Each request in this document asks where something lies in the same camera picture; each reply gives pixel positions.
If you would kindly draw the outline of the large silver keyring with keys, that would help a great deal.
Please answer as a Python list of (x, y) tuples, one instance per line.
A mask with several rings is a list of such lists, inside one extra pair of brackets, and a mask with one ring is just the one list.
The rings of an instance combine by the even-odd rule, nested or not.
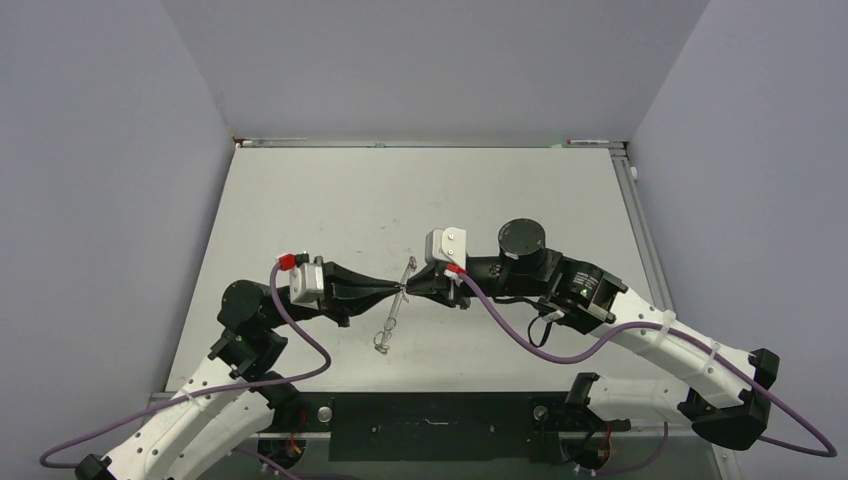
[(406, 296), (408, 281), (416, 270), (417, 259), (415, 256), (410, 256), (398, 284), (399, 290), (393, 297), (387, 318), (383, 323), (382, 329), (378, 331), (373, 338), (374, 349), (381, 355), (387, 355), (389, 353), (389, 343), (392, 338), (393, 330), (397, 325), (397, 317), (401, 304), (408, 301)]

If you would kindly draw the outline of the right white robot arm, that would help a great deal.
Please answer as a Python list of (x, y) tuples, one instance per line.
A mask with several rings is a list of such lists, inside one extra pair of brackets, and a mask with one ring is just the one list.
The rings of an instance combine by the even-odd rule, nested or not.
[(666, 422), (737, 451), (765, 432), (767, 391), (779, 369), (773, 352), (728, 347), (684, 325), (601, 267), (548, 248), (544, 228), (532, 219), (503, 225), (495, 256), (472, 257), (466, 246), (462, 229), (431, 231), (425, 267), (408, 280), (408, 294), (452, 308), (479, 297), (525, 301), (544, 322), (618, 345), (667, 373), (664, 380), (577, 375), (564, 403), (573, 425)]

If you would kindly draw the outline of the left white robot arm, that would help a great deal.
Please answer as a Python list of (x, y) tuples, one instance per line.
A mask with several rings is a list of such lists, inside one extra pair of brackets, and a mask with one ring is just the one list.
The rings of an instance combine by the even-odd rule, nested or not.
[[(244, 439), (296, 421), (296, 383), (324, 374), (329, 351), (301, 322), (325, 317), (340, 327), (384, 299), (402, 293), (403, 280), (380, 280), (307, 254), (278, 258), (261, 284), (239, 280), (224, 292), (219, 339), (169, 400), (95, 432), (99, 437), (135, 420), (141, 426), (105, 454), (89, 454), (73, 468), (77, 479), (195, 479)], [(288, 338), (285, 325), (321, 357), (318, 366), (284, 376), (273, 367)]]

